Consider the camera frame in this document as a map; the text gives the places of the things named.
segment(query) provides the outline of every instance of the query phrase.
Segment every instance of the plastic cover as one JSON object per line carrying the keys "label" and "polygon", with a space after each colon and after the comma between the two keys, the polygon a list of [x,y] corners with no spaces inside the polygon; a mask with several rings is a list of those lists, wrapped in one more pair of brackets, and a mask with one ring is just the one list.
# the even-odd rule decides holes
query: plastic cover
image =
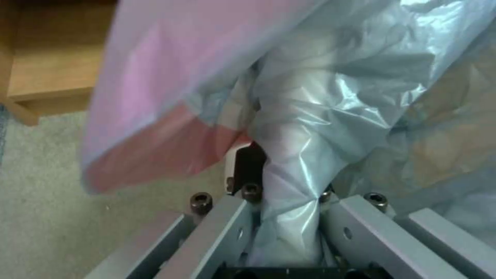
{"label": "plastic cover", "polygon": [[[83,144],[87,189],[194,174],[248,130],[268,158],[248,264],[319,265],[317,200],[336,176],[344,196],[378,190],[408,211],[421,204],[411,197],[454,189],[459,174],[488,173],[492,79],[467,62],[476,56],[419,97],[491,23],[495,6],[121,1]],[[464,206],[439,203],[447,201],[436,210]]]}

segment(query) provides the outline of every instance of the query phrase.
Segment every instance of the screw hole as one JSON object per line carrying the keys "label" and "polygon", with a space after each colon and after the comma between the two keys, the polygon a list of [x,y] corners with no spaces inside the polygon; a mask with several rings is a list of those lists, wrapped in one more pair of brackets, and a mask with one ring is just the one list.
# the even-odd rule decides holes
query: screw hole
{"label": "screw hole", "polygon": [[378,203],[383,203],[384,202],[384,198],[381,195],[378,195],[378,194],[371,194],[369,196],[369,199],[371,199],[374,202],[378,202]]}
{"label": "screw hole", "polygon": [[256,185],[253,185],[253,184],[246,185],[246,191],[247,192],[255,193],[256,190],[257,190]]}
{"label": "screw hole", "polygon": [[353,234],[351,233],[350,229],[348,229],[347,227],[343,229],[343,234],[344,237],[346,237],[346,239],[348,240],[351,240],[353,238]]}
{"label": "screw hole", "polygon": [[197,202],[206,202],[207,201],[207,196],[206,195],[198,195],[196,197],[194,197],[194,200],[197,201]]}

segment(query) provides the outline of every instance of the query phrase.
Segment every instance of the floor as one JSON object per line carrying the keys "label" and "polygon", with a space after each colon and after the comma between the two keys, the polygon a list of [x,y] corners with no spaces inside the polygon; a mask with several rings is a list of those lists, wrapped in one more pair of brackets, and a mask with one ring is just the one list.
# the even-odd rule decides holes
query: floor
{"label": "floor", "polygon": [[0,278],[83,278],[161,211],[188,210],[199,191],[222,196],[223,165],[89,196],[80,185],[78,142],[85,113],[9,119],[0,167]]}

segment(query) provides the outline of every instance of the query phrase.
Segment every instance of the translucent plastic bag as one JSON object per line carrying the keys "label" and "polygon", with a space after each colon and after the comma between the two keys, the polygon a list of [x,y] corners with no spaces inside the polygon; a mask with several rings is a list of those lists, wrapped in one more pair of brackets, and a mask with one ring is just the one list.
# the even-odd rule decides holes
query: translucent plastic bag
{"label": "translucent plastic bag", "polygon": [[323,2],[120,1],[81,153],[87,190],[220,160],[248,124],[238,77]]}
{"label": "translucent plastic bag", "polygon": [[[87,189],[196,173],[248,131],[267,154],[262,225],[248,264],[319,265],[320,194],[343,168],[388,146],[395,129],[431,120],[415,113],[450,109],[426,97],[398,123],[491,23],[495,7],[492,0],[123,1],[83,146]],[[337,190],[358,193],[361,175],[345,170]]]}

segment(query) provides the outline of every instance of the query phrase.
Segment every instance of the wooden cabinet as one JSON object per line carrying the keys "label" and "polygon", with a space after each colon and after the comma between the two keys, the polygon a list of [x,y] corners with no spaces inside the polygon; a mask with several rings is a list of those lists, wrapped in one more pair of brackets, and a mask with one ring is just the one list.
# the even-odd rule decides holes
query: wooden cabinet
{"label": "wooden cabinet", "polygon": [[26,125],[85,110],[115,3],[0,0],[0,103]]}

